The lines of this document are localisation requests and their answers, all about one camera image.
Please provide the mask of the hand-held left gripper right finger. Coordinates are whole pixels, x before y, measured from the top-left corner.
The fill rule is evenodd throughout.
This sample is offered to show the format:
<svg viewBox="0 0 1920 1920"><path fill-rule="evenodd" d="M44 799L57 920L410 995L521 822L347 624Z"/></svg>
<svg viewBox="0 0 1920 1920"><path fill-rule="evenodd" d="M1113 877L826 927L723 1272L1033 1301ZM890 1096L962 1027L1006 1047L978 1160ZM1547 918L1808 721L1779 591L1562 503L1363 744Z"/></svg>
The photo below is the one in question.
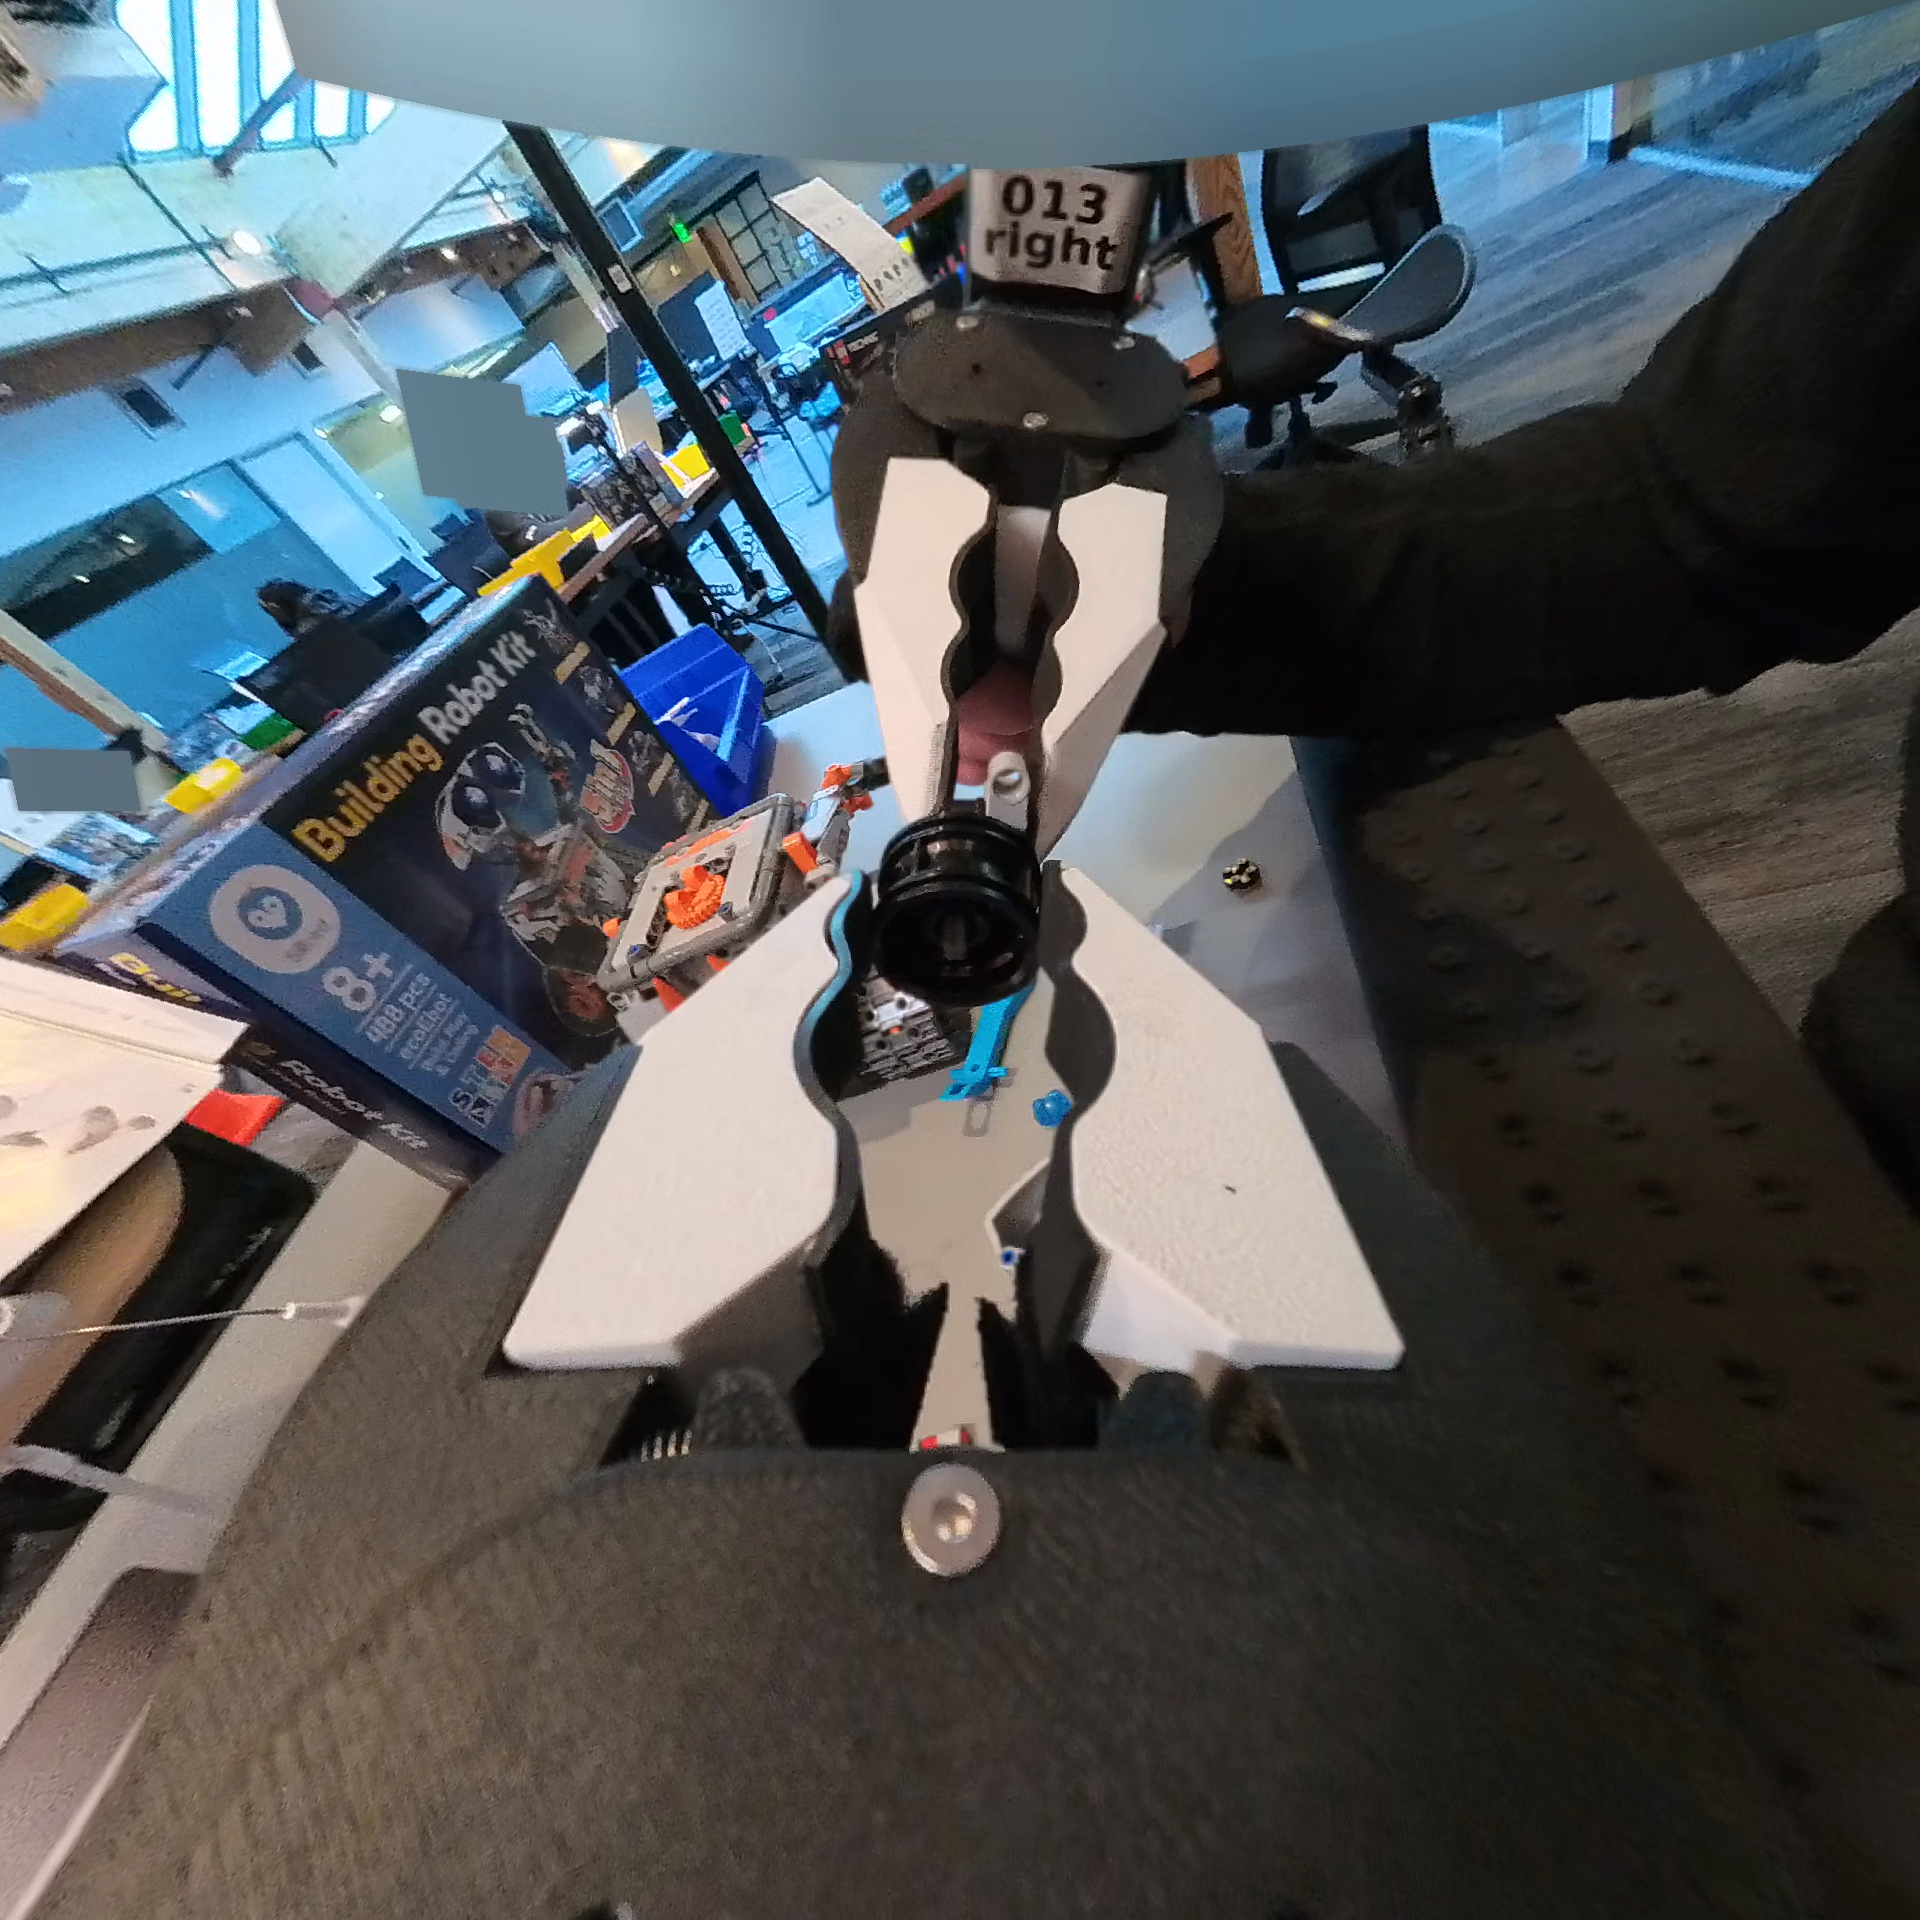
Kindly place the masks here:
<svg viewBox="0 0 1920 1920"><path fill-rule="evenodd" d="M1048 1062L1069 1109L1033 1342L1112 1373L1387 1373L1406 1352L1257 1020L1082 870L1048 870Z"/></svg>

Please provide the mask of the black office chair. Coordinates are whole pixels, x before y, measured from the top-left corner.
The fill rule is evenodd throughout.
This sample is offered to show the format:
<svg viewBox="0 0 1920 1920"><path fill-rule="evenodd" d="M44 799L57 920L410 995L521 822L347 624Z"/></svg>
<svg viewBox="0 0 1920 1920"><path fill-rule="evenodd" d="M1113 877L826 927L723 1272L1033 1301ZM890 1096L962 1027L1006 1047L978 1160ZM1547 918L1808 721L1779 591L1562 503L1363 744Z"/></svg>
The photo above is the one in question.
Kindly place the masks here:
<svg viewBox="0 0 1920 1920"><path fill-rule="evenodd" d="M1257 195L1278 289L1217 320L1217 403L1244 412L1254 469L1451 449L1445 387L1408 349L1460 312L1476 254L1445 219L1432 128L1265 151Z"/></svg>

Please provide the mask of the yellow plastic bin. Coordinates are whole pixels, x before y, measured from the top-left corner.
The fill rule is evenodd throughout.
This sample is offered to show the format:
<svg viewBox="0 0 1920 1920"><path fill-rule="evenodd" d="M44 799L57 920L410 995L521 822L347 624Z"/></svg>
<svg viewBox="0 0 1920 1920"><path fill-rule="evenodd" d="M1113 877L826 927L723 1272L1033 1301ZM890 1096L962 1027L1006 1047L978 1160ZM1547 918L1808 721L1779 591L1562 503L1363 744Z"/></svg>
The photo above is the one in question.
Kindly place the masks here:
<svg viewBox="0 0 1920 1920"><path fill-rule="evenodd" d="M596 558L602 536L609 534L610 528L598 516L581 528L561 528L521 551L496 576L482 581L475 595L493 597L528 579L539 579L557 591Z"/></svg>

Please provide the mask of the black perforated mat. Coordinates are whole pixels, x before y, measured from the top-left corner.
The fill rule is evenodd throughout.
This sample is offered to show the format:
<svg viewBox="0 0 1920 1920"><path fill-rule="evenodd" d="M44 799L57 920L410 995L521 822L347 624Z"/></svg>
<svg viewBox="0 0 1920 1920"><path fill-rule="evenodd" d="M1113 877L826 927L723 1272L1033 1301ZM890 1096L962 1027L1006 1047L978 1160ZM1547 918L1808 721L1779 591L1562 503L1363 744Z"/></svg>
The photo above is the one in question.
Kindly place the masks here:
<svg viewBox="0 0 1920 1920"><path fill-rule="evenodd" d="M1296 742L1413 1159L1590 1365L1832 1915L1915 1915L1918 1239L1572 736Z"/></svg>

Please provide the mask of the grey orange tracked toy robot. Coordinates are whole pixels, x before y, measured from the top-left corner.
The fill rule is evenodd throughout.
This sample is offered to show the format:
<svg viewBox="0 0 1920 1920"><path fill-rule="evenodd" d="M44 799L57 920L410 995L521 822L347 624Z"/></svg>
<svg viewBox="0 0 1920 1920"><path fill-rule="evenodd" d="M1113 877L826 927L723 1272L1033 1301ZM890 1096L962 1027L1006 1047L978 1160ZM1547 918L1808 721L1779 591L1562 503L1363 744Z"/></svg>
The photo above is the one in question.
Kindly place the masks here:
<svg viewBox="0 0 1920 1920"><path fill-rule="evenodd" d="M596 988L620 1012L677 1011L771 926L840 872L856 815L886 783L883 758L834 764L803 799L776 793L664 847L609 923ZM866 966L856 984L860 1064L850 1092L955 1069L972 1017L929 1005Z"/></svg>

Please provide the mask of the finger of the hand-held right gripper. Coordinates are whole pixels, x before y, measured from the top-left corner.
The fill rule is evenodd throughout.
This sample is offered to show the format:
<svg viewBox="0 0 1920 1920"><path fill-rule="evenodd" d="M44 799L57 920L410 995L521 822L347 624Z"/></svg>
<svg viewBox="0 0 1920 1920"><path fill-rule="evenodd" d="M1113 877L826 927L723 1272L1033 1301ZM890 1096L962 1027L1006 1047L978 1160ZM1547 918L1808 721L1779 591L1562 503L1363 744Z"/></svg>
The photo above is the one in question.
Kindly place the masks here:
<svg viewBox="0 0 1920 1920"><path fill-rule="evenodd" d="M992 495L965 472L886 472L856 616L904 813L954 796L950 663L970 636L962 564L992 526Z"/></svg>
<svg viewBox="0 0 1920 1920"><path fill-rule="evenodd" d="M1024 681L1029 813L1076 813L1166 636L1168 500L1098 487L1016 507L1016 668Z"/></svg>

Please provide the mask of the instruction booklet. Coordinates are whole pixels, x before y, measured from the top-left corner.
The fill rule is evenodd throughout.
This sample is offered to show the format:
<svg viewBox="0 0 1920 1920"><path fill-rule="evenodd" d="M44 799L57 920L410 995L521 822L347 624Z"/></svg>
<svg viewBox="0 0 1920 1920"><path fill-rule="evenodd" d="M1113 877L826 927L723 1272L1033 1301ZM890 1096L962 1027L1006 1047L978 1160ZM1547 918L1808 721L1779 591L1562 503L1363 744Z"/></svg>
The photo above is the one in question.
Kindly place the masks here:
<svg viewBox="0 0 1920 1920"><path fill-rule="evenodd" d="M4 1278L217 1088L242 1035L242 1022L4 957Z"/></svg>

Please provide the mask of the grey toy wheel frame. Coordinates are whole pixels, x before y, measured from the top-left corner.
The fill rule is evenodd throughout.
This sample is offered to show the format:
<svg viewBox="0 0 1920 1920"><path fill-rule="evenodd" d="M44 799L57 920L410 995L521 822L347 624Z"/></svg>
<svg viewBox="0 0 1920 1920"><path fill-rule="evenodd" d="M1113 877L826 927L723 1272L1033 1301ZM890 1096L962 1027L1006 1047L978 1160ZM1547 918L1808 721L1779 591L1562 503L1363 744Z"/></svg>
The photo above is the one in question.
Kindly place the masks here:
<svg viewBox="0 0 1920 1920"><path fill-rule="evenodd" d="M870 961L931 1005L978 1011L1041 968L1041 781L1020 752L990 757L973 797L908 822L874 881Z"/></svg>

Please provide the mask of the blue plastic bin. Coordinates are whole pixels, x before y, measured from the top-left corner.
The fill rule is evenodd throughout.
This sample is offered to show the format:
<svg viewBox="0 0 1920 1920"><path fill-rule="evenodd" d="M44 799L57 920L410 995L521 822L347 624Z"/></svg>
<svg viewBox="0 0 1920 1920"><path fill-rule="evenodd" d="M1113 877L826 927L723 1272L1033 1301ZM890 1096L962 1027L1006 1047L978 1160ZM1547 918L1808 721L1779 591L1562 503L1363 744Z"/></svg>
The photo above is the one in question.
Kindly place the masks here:
<svg viewBox="0 0 1920 1920"><path fill-rule="evenodd" d="M717 815L766 797L778 749L766 688L723 633L693 625L614 677Z"/></svg>

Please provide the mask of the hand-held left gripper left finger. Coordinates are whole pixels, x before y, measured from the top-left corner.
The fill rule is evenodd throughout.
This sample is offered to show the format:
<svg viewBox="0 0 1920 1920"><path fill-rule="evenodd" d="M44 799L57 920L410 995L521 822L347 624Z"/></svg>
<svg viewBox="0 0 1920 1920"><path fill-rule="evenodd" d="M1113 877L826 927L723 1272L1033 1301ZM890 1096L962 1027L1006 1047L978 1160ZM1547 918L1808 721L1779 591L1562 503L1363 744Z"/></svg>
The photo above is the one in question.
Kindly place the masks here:
<svg viewBox="0 0 1920 1920"><path fill-rule="evenodd" d="M858 1150L813 1043L852 982L865 893L816 888L650 1031L506 1363L795 1382L822 1356L822 1262L852 1220Z"/></svg>

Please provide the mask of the person's right hand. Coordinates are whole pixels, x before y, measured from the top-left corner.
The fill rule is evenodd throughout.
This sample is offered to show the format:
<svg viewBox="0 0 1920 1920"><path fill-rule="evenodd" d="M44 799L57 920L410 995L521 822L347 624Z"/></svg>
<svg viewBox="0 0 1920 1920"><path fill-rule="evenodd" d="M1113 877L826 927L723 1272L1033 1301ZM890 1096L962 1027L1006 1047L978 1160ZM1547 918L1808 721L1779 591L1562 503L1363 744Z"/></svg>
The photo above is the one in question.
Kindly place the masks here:
<svg viewBox="0 0 1920 1920"><path fill-rule="evenodd" d="M954 780L980 787L1002 755L1026 757L1035 727L1033 678L1013 661L1000 657L950 704Z"/></svg>

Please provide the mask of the person's right forearm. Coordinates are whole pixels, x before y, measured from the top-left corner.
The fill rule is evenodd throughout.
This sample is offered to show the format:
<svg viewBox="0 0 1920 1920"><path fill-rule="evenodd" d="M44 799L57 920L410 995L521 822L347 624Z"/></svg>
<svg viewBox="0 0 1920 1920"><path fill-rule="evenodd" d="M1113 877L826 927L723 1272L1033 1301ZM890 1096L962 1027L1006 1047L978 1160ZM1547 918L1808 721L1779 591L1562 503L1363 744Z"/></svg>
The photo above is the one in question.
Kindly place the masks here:
<svg viewBox="0 0 1920 1920"><path fill-rule="evenodd" d="M1908 87L1617 399L1230 480L1128 727L1420 737L1856 656L1918 605L1915 352Z"/></svg>

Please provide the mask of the blue robot kit box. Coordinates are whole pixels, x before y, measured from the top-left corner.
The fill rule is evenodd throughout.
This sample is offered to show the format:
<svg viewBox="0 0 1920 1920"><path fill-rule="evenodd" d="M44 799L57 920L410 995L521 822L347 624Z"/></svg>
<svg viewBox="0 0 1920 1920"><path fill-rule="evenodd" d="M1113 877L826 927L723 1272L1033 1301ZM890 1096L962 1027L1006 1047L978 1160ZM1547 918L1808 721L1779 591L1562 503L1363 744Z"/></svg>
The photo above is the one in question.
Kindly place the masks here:
<svg viewBox="0 0 1920 1920"><path fill-rule="evenodd" d="M246 1071L459 1188L625 1044L609 926L708 817L680 740L532 579L105 888L49 959L240 1022Z"/></svg>

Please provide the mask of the white book stand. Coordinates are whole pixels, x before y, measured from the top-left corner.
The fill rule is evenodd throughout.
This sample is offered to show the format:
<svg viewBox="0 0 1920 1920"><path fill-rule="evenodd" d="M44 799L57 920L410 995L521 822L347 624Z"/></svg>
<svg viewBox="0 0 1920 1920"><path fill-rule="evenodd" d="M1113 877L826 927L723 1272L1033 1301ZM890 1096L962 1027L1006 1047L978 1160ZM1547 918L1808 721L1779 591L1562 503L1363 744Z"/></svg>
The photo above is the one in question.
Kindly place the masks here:
<svg viewBox="0 0 1920 1920"><path fill-rule="evenodd" d="M4 1883L80 1824L153 1703L213 1545L363 1294L226 1319L4 1633Z"/></svg>

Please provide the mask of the blue toy wrench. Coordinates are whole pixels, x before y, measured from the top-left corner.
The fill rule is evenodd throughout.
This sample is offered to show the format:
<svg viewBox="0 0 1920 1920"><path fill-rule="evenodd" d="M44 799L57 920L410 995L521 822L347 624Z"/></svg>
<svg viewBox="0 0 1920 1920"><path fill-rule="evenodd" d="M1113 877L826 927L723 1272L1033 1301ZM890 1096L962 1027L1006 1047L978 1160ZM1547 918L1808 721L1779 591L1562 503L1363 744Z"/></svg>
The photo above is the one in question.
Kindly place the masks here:
<svg viewBox="0 0 1920 1920"><path fill-rule="evenodd" d="M1032 989L1022 989L976 1011L966 1053L961 1064L950 1067L942 1101L978 1101L995 1096L1009 1075L1004 1062L1006 1047L1029 999Z"/></svg>

